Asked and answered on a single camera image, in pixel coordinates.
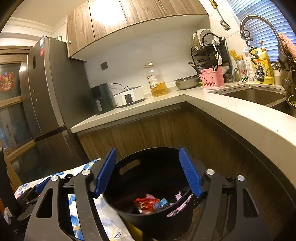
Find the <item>red plastic wrapper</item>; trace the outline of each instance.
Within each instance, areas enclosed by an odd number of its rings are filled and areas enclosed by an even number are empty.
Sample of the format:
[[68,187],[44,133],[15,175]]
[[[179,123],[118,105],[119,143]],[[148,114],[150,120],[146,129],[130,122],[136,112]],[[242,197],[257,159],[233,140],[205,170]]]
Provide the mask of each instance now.
[[137,198],[134,201],[135,206],[142,214],[153,213],[159,208],[160,200],[154,196],[147,194],[145,198]]

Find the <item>faucet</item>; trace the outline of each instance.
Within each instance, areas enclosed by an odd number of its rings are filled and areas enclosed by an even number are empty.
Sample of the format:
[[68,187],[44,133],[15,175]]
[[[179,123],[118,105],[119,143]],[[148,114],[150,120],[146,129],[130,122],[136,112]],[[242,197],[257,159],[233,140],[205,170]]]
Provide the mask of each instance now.
[[259,56],[256,55],[256,54],[253,54],[251,51],[253,51],[254,49],[256,49],[256,47],[253,47],[250,45],[250,41],[253,41],[254,39],[251,37],[251,33],[249,30],[247,29],[244,29],[245,25],[246,25],[246,22],[250,19],[259,19],[263,22],[265,22],[271,29],[272,31],[274,32],[275,36],[276,36],[276,39],[279,43],[279,49],[280,49],[280,53],[279,53],[279,59],[281,60],[281,62],[284,62],[285,64],[285,67],[286,67],[286,70],[290,70],[290,65],[288,63],[288,58],[285,54],[285,51],[284,51],[284,47],[283,47],[283,44],[279,38],[279,35],[275,29],[275,27],[269,22],[267,21],[265,18],[261,17],[261,16],[258,16],[258,15],[248,15],[246,16],[241,24],[240,24],[240,35],[241,35],[241,38],[246,40],[246,44],[251,48],[249,50],[249,53],[254,56],[251,58],[251,61],[254,65],[258,66],[258,69],[256,70],[256,73],[255,73],[255,79],[260,81],[260,82],[263,82],[264,81],[264,72],[263,72],[263,67],[258,65],[257,63],[254,62],[254,59],[259,59]]

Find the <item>yellow detergent bottle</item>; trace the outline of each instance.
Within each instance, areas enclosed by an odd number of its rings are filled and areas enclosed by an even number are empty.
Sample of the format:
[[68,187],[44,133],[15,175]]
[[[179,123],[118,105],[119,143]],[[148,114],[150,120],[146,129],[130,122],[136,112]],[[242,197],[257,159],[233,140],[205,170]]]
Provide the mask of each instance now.
[[252,53],[255,53],[256,51],[258,52],[257,55],[259,56],[259,59],[254,59],[254,62],[263,67],[263,72],[265,74],[264,82],[257,81],[257,83],[273,85],[274,84],[274,74],[272,71],[272,66],[271,66],[271,63],[269,60],[268,53],[265,48],[254,49],[252,51]]

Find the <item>upper cabinet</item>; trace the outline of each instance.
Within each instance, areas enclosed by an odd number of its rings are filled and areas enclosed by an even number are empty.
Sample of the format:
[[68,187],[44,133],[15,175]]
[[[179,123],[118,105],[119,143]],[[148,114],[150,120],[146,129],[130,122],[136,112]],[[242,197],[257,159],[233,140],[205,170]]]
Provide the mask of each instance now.
[[67,15],[67,44],[69,56],[95,41],[89,2]]
[[120,0],[128,25],[166,17],[159,0]]
[[159,0],[167,16],[207,14],[198,0]]
[[88,61],[147,34],[203,28],[206,18],[199,0],[89,0],[67,15],[69,57]]
[[119,0],[89,0],[96,40],[128,26]]

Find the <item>white bottle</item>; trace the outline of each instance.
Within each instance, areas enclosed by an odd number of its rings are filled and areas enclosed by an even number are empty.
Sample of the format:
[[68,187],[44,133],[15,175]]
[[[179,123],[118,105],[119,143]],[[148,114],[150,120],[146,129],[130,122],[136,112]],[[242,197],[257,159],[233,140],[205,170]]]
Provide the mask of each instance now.
[[255,80],[254,75],[255,75],[255,67],[254,64],[251,62],[251,55],[249,53],[248,49],[244,49],[244,62],[247,68],[247,74],[248,74],[248,82],[249,83],[257,83],[257,80]]

